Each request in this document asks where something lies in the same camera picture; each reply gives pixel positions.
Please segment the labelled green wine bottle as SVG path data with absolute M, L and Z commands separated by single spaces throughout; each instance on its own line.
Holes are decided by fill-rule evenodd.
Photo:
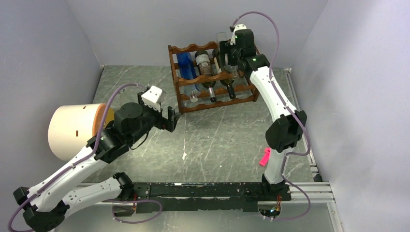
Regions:
M 213 74 L 213 68 L 210 62 L 208 52 L 205 50 L 196 51 L 194 56 L 195 56 L 195 60 L 196 60 L 200 75 L 212 77 L 214 74 Z M 215 91 L 214 91 L 215 84 L 216 84 L 215 81 L 202 83 L 202 86 L 207 89 L 210 101 L 212 103 L 217 101 Z

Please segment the blue square glass bottle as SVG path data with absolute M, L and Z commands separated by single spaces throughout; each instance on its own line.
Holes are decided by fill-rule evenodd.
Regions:
M 193 60 L 189 52 L 179 53 L 176 55 L 176 58 L 181 78 L 183 78 L 184 80 L 193 80 L 197 78 Z M 198 96 L 200 95 L 200 92 L 196 84 L 184 86 L 183 90 L 185 95 L 188 96 L 189 100 L 192 103 L 198 102 Z

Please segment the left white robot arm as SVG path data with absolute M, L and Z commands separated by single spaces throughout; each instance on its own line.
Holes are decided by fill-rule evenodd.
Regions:
M 77 189 L 89 175 L 127 153 L 132 145 L 152 128 L 174 131 L 180 114 L 172 107 L 168 116 L 161 109 L 129 102 L 114 113 L 100 133 L 63 167 L 43 182 L 13 193 L 18 210 L 32 232 L 48 232 L 71 214 L 105 200 L 127 201 L 135 196 L 134 183 L 123 172 L 101 183 Z

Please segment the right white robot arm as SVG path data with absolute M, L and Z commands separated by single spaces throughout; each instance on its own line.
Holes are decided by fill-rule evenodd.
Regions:
M 231 37 L 220 32 L 216 38 L 221 66 L 237 66 L 256 87 L 272 117 L 273 123 L 265 133 L 271 151 L 262 177 L 261 195 L 266 200 L 273 200 L 284 185 L 287 154 L 292 153 L 301 140 L 307 115 L 298 111 L 285 96 L 267 57 L 257 51 L 252 30 L 240 24 L 234 27 Z

